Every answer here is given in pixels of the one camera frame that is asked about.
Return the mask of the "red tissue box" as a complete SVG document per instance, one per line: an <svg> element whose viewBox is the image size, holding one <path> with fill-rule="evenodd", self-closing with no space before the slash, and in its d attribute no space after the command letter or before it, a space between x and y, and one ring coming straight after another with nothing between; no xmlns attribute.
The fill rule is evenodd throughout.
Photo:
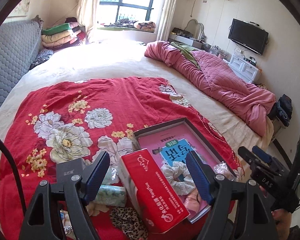
<svg viewBox="0 0 300 240"><path fill-rule="evenodd" d="M190 215L147 149L122 155L117 173L149 232L166 233Z"/></svg>

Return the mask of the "pink quilted duvet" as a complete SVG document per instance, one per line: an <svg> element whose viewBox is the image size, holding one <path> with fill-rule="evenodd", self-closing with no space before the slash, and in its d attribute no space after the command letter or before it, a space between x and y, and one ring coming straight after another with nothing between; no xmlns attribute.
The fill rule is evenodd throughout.
<svg viewBox="0 0 300 240"><path fill-rule="evenodd" d="M259 136L265 135L267 115L276 101L272 92L245 82L223 60L204 50L190 51L178 44L155 41L146 45L145 56L177 70Z"/></svg>

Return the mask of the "green floral tissue pack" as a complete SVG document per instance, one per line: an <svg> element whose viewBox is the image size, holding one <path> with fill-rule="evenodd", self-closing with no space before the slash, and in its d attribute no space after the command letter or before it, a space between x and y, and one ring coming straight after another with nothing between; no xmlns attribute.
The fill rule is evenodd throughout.
<svg viewBox="0 0 300 240"><path fill-rule="evenodd" d="M100 205L125 207L126 189L122 186L101 185L94 202Z"/></svg>

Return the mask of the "beige bed sheet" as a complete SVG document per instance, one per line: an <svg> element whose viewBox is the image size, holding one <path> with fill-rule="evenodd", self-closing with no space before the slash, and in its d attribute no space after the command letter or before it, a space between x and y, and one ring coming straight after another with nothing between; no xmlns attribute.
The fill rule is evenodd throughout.
<svg viewBox="0 0 300 240"><path fill-rule="evenodd" d="M238 155L238 148L244 146L252 149L253 146L258 146L265 150L274 133L271 120L267 117L266 133L263 137L259 136L241 118L219 101L200 91L177 70L166 66L162 61L146 57L145 50L146 46L136 42L114 46L92 43L66 48L53 54L48 61L27 72L8 94L0 107L0 138L5 141L19 106L30 92L61 82L124 77L163 78L177 94L198 108L200 113L212 118L215 127L219 129L239 161L238 168L231 168L240 181L247 181L251 169Z"/></svg>

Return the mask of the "clear plastic bag pink item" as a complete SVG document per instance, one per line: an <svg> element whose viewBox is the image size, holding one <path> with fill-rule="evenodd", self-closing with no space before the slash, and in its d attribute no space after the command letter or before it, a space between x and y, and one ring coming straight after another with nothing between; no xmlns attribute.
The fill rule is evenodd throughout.
<svg viewBox="0 0 300 240"><path fill-rule="evenodd" d="M229 180L232 179L232 173L230 172L227 164L224 161L215 165L213 167L213 170L215 174L221 174L226 178L228 178Z"/></svg>

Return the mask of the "green item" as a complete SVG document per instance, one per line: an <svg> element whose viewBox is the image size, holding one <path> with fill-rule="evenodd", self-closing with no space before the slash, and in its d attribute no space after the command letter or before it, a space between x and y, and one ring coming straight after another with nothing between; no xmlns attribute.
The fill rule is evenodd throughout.
<svg viewBox="0 0 300 240"><path fill-rule="evenodd" d="M120 181L115 167L109 167L102 181L102 185L117 184Z"/></svg>

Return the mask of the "grey tray with pink book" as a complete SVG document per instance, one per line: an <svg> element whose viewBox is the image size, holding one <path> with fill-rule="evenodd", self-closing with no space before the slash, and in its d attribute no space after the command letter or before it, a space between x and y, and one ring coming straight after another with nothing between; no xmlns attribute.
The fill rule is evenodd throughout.
<svg viewBox="0 0 300 240"><path fill-rule="evenodd" d="M196 152L201 161L209 165L212 170L215 165L226 161L219 152L207 140L193 124L186 118L175 119L158 125L140 129L133 133L133 139L139 149L146 148L157 165L168 164L172 166L174 161L180 161L186 164L186 155L193 151ZM232 179L235 180L235 172L227 165L232 173ZM185 196L178 195L184 203ZM198 213L190 212L188 221L192 224L200 220L210 211L207 204Z"/></svg>

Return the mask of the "grey quilted headboard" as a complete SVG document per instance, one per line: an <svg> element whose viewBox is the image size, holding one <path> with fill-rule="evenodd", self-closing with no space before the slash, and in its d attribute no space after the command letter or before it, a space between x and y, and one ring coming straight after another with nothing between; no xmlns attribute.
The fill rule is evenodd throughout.
<svg viewBox="0 0 300 240"><path fill-rule="evenodd" d="M0 26L0 107L36 59L41 47L42 25L43 21L35 17Z"/></svg>

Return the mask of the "black flat television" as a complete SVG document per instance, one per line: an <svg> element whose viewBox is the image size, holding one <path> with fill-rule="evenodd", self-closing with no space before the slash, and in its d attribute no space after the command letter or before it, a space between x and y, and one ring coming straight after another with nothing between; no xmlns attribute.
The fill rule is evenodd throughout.
<svg viewBox="0 0 300 240"><path fill-rule="evenodd" d="M263 55L268 43L268 36L269 34L265 30L234 18L228 39L258 55Z"/></svg>

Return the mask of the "white floral scrunchie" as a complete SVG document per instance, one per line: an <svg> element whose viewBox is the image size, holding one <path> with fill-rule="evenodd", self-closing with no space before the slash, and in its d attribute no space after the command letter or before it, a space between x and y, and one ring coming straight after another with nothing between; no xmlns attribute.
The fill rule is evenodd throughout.
<svg viewBox="0 0 300 240"><path fill-rule="evenodd" d="M172 166L164 164L160 169L177 195L188 195L196 188L185 163L174 161Z"/></svg>

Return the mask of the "white drawer cabinet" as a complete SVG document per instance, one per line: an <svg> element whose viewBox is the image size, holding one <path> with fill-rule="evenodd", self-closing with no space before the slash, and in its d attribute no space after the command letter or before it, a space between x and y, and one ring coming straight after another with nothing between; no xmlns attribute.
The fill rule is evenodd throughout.
<svg viewBox="0 0 300 240"><path fill-rule="evenodd" d="M261 75L261 72L257 67L235 54L232 55L228 66L246 83L256 84Z"/></svg>

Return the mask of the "dark patterned pillow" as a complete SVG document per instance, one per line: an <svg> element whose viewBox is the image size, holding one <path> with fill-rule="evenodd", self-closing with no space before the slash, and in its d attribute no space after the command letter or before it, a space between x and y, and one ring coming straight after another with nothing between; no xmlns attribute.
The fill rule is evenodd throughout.
<svg viewBox="0 0 300 240"><path fill-rule="evenodd" d="M34 67L46 62L50 59L50 57L54 54L54 51L51 49L42 49L35 60L30 64L30 70L32 70Z"/></svg>

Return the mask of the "leopard print scrunchie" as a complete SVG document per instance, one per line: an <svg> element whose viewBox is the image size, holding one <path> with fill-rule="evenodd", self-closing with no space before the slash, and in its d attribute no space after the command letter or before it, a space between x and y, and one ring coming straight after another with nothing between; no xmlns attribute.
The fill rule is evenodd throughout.
<svg viewBox="0 0 300 240"><path fill-rule="evenodd" d="M110 212L110 219L129 239L148 239L148 232L138 213L132 207L115 207Z"/></svg>

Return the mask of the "cream plush bear purple cloth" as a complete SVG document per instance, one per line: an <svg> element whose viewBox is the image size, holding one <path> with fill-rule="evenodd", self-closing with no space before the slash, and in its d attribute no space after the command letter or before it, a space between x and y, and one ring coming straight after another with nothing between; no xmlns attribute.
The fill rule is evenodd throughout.
<svg viewBox="0 0 300 240"><path fill-rule="evenodd" d="M102 204L97 204L92 201L86 206L87 212L89 216L98 216L101 212L107 213L109 208Z"/></svg>

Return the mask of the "clothes on window sill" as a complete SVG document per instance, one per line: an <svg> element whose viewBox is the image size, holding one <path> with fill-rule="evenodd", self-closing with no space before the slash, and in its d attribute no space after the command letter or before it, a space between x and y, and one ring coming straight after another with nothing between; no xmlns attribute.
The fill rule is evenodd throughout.
<svg viewBox="0 0 300 240"><path fill-rule="evenodd" d="M137 21L128 18L122 18L117 20L115 23L104 24L107 28L119 28L119 29L136 29L140 31L154 32L156 24L152 21Z"/></svg>

